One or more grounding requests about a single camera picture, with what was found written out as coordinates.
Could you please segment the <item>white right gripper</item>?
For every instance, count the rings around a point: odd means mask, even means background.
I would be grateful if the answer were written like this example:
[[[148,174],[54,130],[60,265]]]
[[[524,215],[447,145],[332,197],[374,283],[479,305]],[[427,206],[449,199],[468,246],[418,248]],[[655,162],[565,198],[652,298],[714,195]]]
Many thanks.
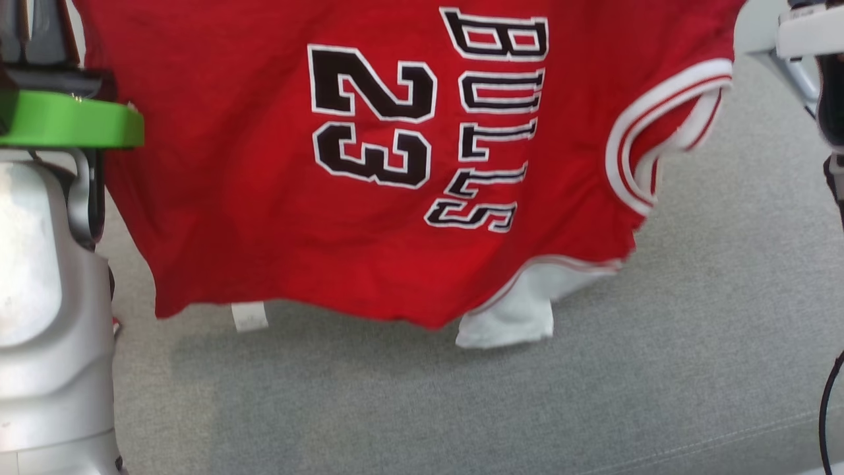
[[[793,59],[841,55],[842,1],[789,1],[777,27],[777,56]]]

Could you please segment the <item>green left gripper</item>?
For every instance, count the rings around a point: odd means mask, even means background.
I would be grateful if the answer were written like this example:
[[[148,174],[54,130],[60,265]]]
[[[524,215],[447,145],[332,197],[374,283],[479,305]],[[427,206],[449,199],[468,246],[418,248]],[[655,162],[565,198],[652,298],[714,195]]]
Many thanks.
[[[111,73],[80,69],[67,1],[1,1],[3,148],[136,148],[144,118],[117,101]]]

